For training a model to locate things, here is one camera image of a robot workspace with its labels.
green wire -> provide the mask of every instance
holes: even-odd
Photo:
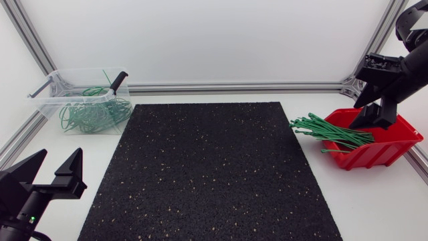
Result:
[[[107,87],[95,86],[82,92],[82,96],[99,96],[107,93]],[[132,113],[129,101],[115,97],[103,103],[75,103],[66,104],[59,113],[61,128],[68,132],[78,129],[82,133],[94,134],[115,127],[128,120]]]
[[[308,116],[309,118],[301,117],[296,120],[291,120],[290,127],[303,128],[311,131],[295,130],[295,133],[311,135],[320,141],[332,141],[351,150],[355,150],[359,146],[370,144],[375,141],[371,133],[337,127],[312,113],[309,113]],[[321,150],[323,153],[329,151],[341,153],[350,152],[330,149]]]

white wall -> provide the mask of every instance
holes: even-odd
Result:
[[[39,66],[28,51],[0,5],[0,147],[35,111],[25,104],[25,97],[44,79]]]
[[[410,0],[406,9],[417,2],[419,1]],[[408,53],[403,43],[395,36],[394,31],[381,51],[381,54],[386,56],[405,57]],[[400,103],[398,113],[425,137],[421,146],[428,152],[428,86]]]
[[[22,0],[58,68],[128,83],[339,82],[389,0]]]

black rubber mat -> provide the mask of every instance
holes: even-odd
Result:
[[[278,102],[137,105],[80,240],[342,240]]]

red plastic bin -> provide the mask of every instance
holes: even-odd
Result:
[[[360,109],[338,109],[325,120],[335,126],[348,128]],[[361,129],[373,134],[375,143],[363,145],[350,153],[330,152],[340,168],[351,170],[354,167],[371,168],[374,165],[392,165],[413,145],[423,140],[403,117],[397,116],[397,122],[386,131],[382,128]],[[332,141],[323,141],[327,149],[350,151]]]

white table surface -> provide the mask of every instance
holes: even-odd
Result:
[[[354,103],[340,94],[135,96],[132,101],[133,104],[280,101],[289,120],[307,116],[309,112],[325,118],[337,108],[351,108]],[[83,148],[87,190],[79,200],[53,200],[36,229],[54,241],[77,240],[120,136],[69,136],[57,124],[58,120],[49,120],[18,161],[47,149],[34,183],[50,183],[66,158],[78,147]],[[401,157],[390,167],[345,171],[336,166],[329,154],[320,152],[321,142],[304,135],[297,138],[343,240],[428,240],[428,186],[406,159]]]

